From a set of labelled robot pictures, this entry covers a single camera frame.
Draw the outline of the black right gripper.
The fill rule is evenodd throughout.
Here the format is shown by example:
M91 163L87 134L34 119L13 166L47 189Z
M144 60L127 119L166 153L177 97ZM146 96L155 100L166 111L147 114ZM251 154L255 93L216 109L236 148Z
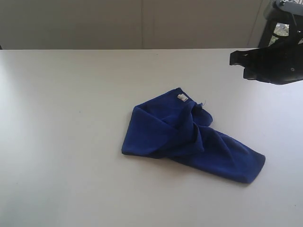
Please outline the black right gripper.
M303 79L303 44L300 43L301 40L300 36L288 37L279 39L263 49L234 51L230 54L229 65L259 66L261 64L257 69L244 68L243 78L246 80L276 85L299 82Z

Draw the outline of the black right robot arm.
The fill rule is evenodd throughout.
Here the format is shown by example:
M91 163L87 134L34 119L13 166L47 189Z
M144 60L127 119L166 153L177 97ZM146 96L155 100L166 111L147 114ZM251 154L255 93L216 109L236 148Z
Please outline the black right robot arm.
M230 54L231 66L242 66L243 77L275 85L303 79L303 6L294 0L272 0L264 11L267 24L289 26L288 35L271 35L277 40L267 46Z

